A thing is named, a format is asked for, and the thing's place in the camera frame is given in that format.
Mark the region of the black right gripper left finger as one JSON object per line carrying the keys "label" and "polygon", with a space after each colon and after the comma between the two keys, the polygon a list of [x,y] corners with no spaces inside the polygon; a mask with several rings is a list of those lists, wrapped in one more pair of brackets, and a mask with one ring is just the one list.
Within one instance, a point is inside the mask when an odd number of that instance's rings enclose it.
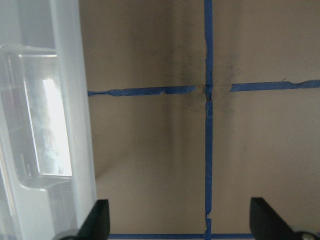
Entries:
{"label": "black right gripper left finger", "polygon": [[110,234],[110,210],[107,199],[98,199],[79,229],[77,240],[107,240]]}

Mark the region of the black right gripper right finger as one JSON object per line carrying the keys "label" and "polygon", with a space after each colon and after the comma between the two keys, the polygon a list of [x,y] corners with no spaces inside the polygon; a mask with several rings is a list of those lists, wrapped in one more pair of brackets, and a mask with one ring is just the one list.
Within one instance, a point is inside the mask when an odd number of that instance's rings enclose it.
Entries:
{"label": "black right gripper right finger", "polygon": [[295,232],[262,198],[250,199],[249,228],[256,240],[295,240]]}

